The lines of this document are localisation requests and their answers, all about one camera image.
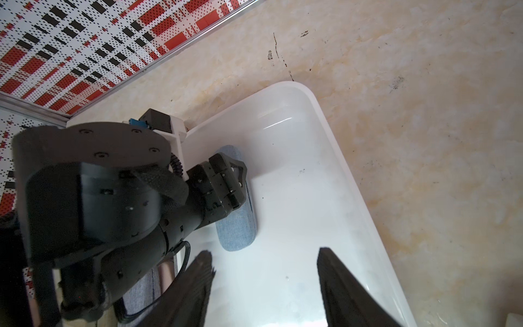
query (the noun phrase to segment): countertop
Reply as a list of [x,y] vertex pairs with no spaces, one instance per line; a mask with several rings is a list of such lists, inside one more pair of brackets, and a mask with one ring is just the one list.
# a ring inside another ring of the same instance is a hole
[[74,117],[318,99],[419,326],[523,313],[523,2],[265,0]]

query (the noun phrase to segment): screw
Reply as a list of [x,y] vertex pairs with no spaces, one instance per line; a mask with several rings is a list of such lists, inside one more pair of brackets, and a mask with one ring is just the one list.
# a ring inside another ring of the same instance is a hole
[[108,153],[105,153],[105,152],[96,152],[95,153],[95,157],[97,158],[105,158],[105,157],[108,157],[109,154]]

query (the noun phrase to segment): cleaning sponge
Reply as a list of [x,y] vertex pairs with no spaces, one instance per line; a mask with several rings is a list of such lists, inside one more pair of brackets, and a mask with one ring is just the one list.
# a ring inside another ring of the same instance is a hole
[[[238,148],[232,145],[223,146],[216,151],[216,153],[218,152],[228,155],[232,159],[243,161]],[[249,183],[246,181],[245,184],[247,201],[226,218],[216,222],[216,232],[218,232],[220,244],[227,251],[241,250],[249,246],[256,238],[257,222],[254,216],[254,207]]]

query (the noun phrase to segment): gray fabric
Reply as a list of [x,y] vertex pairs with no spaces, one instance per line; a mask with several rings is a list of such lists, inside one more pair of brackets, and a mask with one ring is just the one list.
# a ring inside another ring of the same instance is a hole
[[[242,161],[242,155],[238,148],[232,145],[221,147],[216,153],[222,152],[232,159]],[[234,210],[226,218],[216,222],[216,232],[220,244],[227,251],[238,251],[254,242],[257,231],[257,221],[254,216],[254,208],[249,192],[249,183],[245,183],[247,189],[247,201]]]
[[[123,295],[123,302],[126,304],[127,313],[133,314],[150,305],[155,299],[160,297],[160,295],[160,277],[158,275],[158,268],[154,267]],[[137,326],[152,309],[153,307],[147,309],[138,318],[128,324],[118,323],[118,327]]]
[[181,177],[171,173],[167,168],[154,166],[132,171],[132,173],[158,193],[171,198],[175,208],[181,207],[187,201],[189,186]]

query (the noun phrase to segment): white plastic part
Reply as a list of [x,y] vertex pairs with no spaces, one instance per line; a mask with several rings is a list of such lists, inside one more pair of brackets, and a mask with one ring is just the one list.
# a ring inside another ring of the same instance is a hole
[[174,153],[174,155],[177,156],[180,160],[181,165],[184,168],[183,179],[184,181],[187,181],[189,179],[189,176],[186,172],[187,166],[185,165],[184,155],[181,150],[181,144],[183,143],[183,141],[185,141],[185,137],[187,136],[187,129],[185,128],[184,121],[174,116],[170,117],[170,127],[173,133],[167,133],[157,129],[155,129],[154,132],[160,134],[167,141],[169,141],[170,151]]
[[205,326],[326,326],[316,259],[330,247],[369,294],[403,326],[416,323],[369,211],[312,92],[274,84],[187,134],[187,167],[221,146],[247,166],[258,235],[227,252],[215,226],[193,232],[192,261],[212,253],[216,269]]

